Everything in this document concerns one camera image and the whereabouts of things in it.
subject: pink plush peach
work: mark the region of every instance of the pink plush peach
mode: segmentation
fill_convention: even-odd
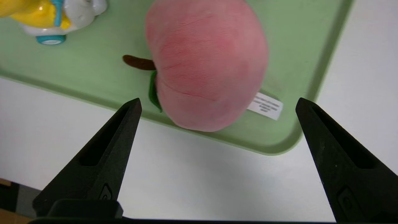
[[[180,127],[223,129],[261,87],[268,47],[244,0],[157,0],[146,16],[146,39],[160,105]]]

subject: seam on plush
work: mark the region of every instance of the seam on plush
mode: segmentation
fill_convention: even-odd
[[[183,95],[187,95],[187,96],[199,97],[199,98],[202,98],[202,99],[205,99],[205,100],[210,100],[210,101],[213,101],[213,102],[216,101],[216,100],[213,100],[213,99],[205,98],[205,97],[203,97],[203,96],[197,96],[197,95],[193,95],[193,94],[183,93],[183,92],[177,91],[177,90],[175,90],[174,88],[172,88],[165,80],[163,80],[163,79],[160,78],[159,76],[157,76],[156,78],[159,79],[163,84],[165,84],[169,89],[173,90],[174,92],[177,92],[177,93],[180,93],[180,94],[183,94]]]

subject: white toy body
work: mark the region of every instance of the white toy body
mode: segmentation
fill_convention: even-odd
[[[68,29],[61,27],[37,28],[21,24],[24,31],[35,36],[37,42],[45,45],[60,44],[65,41],[64,35],[82,29],[94,21],[95,16],[107,8],[106,0],[64,0],[64,12],[71,22]]]

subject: white surface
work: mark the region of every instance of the white surface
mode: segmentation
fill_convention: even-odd
[[[396,173],[397,9],[355,3],[317,101]],[[42,189],[112,114],[0,79],[0,177]],[[144,120],[119,201],[135,218],[334,220],[304,140],[268,157]]]

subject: fabric tag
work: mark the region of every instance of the fabric tag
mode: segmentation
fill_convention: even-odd
[[[257,93],[248,110],[254,111],[274,120],[278,120],[283,109],[283,103],[262,93]]]

